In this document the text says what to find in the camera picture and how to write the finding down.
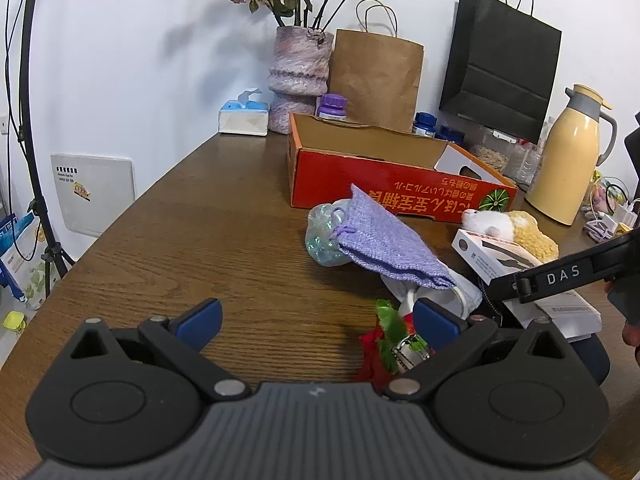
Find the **white cloth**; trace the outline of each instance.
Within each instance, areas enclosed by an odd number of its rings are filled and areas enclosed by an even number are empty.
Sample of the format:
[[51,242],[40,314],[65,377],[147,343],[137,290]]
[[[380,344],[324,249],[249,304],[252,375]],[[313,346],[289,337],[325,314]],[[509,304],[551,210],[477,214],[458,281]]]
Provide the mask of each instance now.
[[466,319],[482,303],[482,292],[455,270],[449,269],[449,273],[453,281],[456,282],[456,286],[447,290],[435,290],[424,286],[418,287],[416,283],[393,280],[382,274],[380,274],[380,278],[382,278],[386,288],[400,302],[398,311],[400,316],[406,316],[413,312],[414,304],[420,298],[428,298],[454,316]]

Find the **thermos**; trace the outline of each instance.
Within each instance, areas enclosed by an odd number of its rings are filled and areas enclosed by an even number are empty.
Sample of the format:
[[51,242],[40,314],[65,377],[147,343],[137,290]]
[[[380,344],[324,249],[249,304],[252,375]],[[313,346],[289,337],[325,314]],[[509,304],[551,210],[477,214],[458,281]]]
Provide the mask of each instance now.
[[[525,199],[540,212],[564,225],[574,223],[594,168],[613,150],[618,124],[601,107],[611,110],[602,96],[584,86],[565,89],[569,104],[551,128],[542,163]],[[611,123],[611,140],[600,152],[599,121]]]

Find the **iridescent plastic bag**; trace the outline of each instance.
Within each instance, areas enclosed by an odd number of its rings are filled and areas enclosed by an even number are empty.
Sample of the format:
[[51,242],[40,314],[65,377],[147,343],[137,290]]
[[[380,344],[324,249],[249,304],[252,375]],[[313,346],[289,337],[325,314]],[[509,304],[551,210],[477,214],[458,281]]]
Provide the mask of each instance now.
[[351,258],[338,247],[334,229],[344,222],[351,199],[345,198],[332,204],[317,205],[309,212],[306,228],[306,250],[323,267],[348,264]]

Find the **pink vase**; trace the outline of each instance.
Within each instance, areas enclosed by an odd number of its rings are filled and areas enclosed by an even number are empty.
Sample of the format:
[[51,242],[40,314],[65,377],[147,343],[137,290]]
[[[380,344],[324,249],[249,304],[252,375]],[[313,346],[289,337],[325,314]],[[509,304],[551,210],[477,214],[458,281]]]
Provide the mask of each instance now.
[[279,27],[275,60],[267,79],[274,92],[269,129],[290,134],[289,113],[314,114],[316,99],[327,92],[334,35],[304,27]]

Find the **finger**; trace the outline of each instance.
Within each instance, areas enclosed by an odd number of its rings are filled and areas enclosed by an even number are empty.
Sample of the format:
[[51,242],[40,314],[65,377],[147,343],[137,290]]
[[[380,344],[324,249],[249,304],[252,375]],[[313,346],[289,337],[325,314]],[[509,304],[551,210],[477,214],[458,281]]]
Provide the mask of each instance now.
[[622,329],[622,340],[629,346],[635,348],[640,346],[640,328],[625,323]]

